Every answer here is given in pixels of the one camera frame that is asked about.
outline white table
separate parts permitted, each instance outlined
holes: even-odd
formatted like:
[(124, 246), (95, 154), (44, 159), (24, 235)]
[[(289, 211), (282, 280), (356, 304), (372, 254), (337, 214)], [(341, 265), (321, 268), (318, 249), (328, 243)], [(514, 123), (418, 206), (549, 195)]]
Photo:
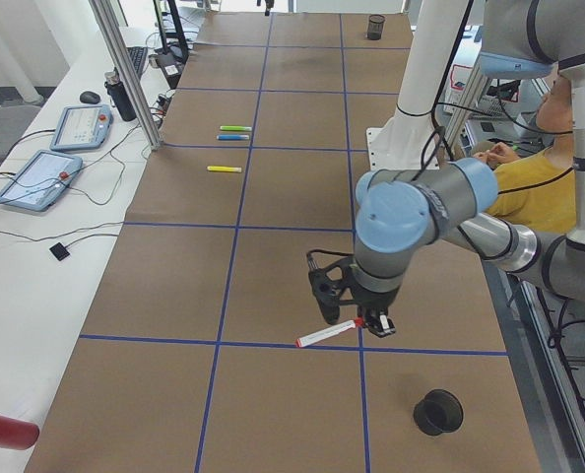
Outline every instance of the white table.
[[(128, 45), (144, 45), (149, 31), (124, 29)], [(63, 107), (79, 104), (84, 90), (92, 90), (109, 103), (104, 89), (104, 72), (113, 68), (103, 38), (98, 32), (87, 51), (74, 64), (55, 90), (27, 133), (55, 128)], [(158, 69), (148, 68), (142, 87), (149, 104), (167, 91)], [(115, 108), (106, 142), (98, 150), (77, 153), (85, 164), (97, 160), (126, 136), (137, 120), (124, 122)], [(38, 149), (48, 149), (51, 134), (36, 135), (22, 142), (0, 171), (16, 171)], [(67, 190), (45, 213), (13, 210), (0, 205), (0, 230), (28, 237), (56, 236), (83, 227), (121, 222), (137, 188), (149, 154), (141, 128), (113, 153), (126, 166), (114, 197), (103, 206), (85, 195)], [(111, 157), (81, 172), (73, 186), (105, 201), (122, 165)], [(0, 190), (5, 184), (0, 178)], [(57, 261), (49, 247), (57, 241), (67, 244), (85, 235), (119, 233), (121, 226), (51, 239), (27, 242), (0, 234), (0, 414), (42, 426), (78, 334), (96, 293), (115, 237), (90, 237), (71, 247), (71, 255)], [(0, 448), (0, 473), (20, 472), (32, 449)]]

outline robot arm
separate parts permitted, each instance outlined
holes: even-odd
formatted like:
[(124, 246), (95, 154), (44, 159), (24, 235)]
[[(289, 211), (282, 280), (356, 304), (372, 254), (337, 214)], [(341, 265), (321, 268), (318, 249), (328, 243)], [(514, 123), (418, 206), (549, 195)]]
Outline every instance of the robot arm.
[[(356, 304), (372, 333), (393, 333), (388, 305), (411, 256), (439, 238), (474, 250), (538, 287), (585, 302), (585, 2), (583, 8), (568, 0), (487, 2), (486, 75), (542, 77), (557, 61), (573, 92), (576, 227), (566, 236), (535, 233), (479, 214), (495, 200), (497, 184), (476, 160), (417, 174), (370, 172), (357, 186), (354, 254), (324, 269), (308, 255), (313, 294), (328, 323), (337, 322), (339, 305)], [(327, 273), (337, 266), (343, 277), (332, 280)], [(353, 296), (350, 301), (341, 299), (345, 289)]]

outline yellow shirt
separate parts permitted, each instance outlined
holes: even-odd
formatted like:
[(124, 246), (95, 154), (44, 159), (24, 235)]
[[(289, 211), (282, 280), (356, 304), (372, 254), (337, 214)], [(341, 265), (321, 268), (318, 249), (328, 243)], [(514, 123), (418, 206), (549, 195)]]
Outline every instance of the yellow shirt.
[[(494, 175), (498, 192), (537, 184), (565, 172), (554, 167), (545, 152), (499, 166)], [(487, 212), (511, 224), (532, 230), (565, 234), (575, 225), (575, 175), (569, 172), (555, 182), (498, 195)]]

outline black bottle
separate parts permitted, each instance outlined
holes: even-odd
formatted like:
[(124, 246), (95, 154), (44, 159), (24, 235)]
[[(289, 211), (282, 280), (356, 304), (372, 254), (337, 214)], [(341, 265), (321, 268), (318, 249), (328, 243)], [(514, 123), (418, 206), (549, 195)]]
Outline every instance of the black bottle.
[(119, 116), (121, 116), (124, 121), (134, 120), (136, 115), (135, 110), (133, 109), (133, 104), (126, 94), (126, 88), (124, 87), (124, 83), (119, 79), (117, 71), (104, 73), (104, 78), (106, 79), (104, 86), (113, 99), (113, 103), (115, 103), (117, 111), (119, 111)]

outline metal pole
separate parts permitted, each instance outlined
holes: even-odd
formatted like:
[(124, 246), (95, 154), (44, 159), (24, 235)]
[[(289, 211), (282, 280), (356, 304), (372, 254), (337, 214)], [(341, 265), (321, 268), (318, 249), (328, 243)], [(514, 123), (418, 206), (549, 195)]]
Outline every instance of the metal pole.
[(148, 103), (146, 102), (146, 96), (144, 95), (142, 86), (139, 83), (139, 77), (135, 72), (131, 58), (126, 50), (124, 39), (119, 32), (117, 19), (115, 18), (115, 13), (110, 6), (110, 1), (89, 0), (89, 3), (94, 10), (99, 30), (102, 32), (102, 36), (104, 36), (104, 42), (106, 42), (108, 52), (111, 55), (114, 64), (117, 66), (120, 78), (126, 88), (126, 93), (133, 104), (135, 114), (146, 134), (151, 150), (156, 150), (162, 144), (162, 137), (160, 136), (157, 125), (150, 114)]
[[(479, 103), (479, 99), (483, 96), (490, 83), (491, 79), (484, 76), (483, 72), (481, 72), (481, 56), (479, 56), (457, 104), (474, 108)], [(453, 107), (452, 117), (446, 127), (446, 140), (448, 140), (451, 146), (459, 141), (459, 135), (470, 113), (466, 109)]]

